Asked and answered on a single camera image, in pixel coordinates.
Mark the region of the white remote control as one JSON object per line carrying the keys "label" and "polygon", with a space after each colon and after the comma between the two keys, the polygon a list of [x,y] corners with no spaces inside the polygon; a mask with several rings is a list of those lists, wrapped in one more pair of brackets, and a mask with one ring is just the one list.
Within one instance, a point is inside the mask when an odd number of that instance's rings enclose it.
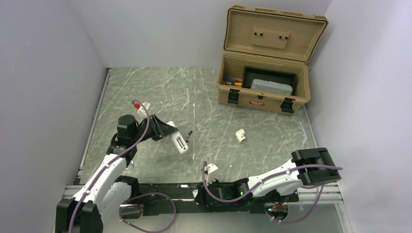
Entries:
{"label": "white remote control", "polygon": [[180,154],[184,154],[189,150],[189,146],[179,130],[170,134],[169,138],[172,140]]}

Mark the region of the white pipe elbow fitting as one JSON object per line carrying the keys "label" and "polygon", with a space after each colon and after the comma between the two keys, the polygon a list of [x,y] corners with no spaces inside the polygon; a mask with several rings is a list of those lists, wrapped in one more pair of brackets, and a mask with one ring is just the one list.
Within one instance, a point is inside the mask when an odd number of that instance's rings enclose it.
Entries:
{"label": "white pipe elbow fitting", "polygon": [[246,140],[244,129],[237,130],[235,136],[239,143],[244,143]]}

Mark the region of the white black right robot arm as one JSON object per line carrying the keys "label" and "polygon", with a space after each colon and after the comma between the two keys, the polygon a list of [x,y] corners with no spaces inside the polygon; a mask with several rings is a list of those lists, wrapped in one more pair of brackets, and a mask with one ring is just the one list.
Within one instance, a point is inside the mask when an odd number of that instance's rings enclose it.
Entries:
{"label": "white black right robot arm", "polygon": [[341,170],[327,148],[296,150],[280,167],[234,182],[218,181],[218,168],[204,162],[202,181],[192,193],[195,203],[208,209],[288,202],[298,188],[339,181]]}

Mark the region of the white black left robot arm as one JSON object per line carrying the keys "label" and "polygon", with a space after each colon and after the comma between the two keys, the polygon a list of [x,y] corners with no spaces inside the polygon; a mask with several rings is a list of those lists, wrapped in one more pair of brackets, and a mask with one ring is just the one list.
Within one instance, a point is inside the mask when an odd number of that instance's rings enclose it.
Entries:
{"label": "white black left robot arm", "polygon": [[138,122],[133,115],[118,119],[106,155],[96,172],[73,197],[63,198],[56,207],[55,232],[101,233],[105,222],[119,211],[123,202],[135,203],[140,196],[136,178],[122,173],[132,164],[137,144],[158,141],[178,133],[177,127],[161,121],[156,115]]}

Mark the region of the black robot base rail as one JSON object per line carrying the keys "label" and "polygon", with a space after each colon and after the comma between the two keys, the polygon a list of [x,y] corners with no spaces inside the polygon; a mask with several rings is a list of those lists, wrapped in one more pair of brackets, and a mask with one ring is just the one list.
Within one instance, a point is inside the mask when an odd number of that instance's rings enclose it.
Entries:
{"label": "black robot base rail", "polygon": [[144,216],[159,214],[192,213],[226,213],[248,212],[251,214],[264,214],[270,206],[282,202],[298,202],[296,191],[282,196],[277,190],[270,191],[263,197],[253,197],[252,194],[245,198],[224,206],[212,209],[202,208],[194,200],[194,192],[198,183],[140,183],[132,189],[131,200],[127,203],[136,204],[142,208]]}

